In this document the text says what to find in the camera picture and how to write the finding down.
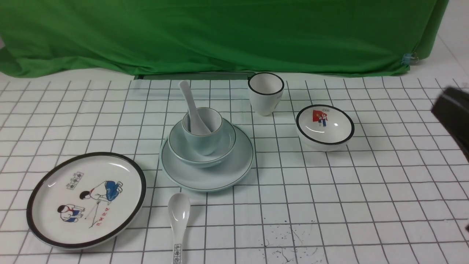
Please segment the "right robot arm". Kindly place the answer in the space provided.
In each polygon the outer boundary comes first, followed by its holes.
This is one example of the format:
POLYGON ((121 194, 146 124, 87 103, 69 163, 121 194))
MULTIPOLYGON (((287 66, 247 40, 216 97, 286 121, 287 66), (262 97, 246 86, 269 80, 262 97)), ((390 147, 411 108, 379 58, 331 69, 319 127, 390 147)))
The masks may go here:
POLYGON ((457 87, 446 87, 431 112, 469 160, 469 94, 457 87))

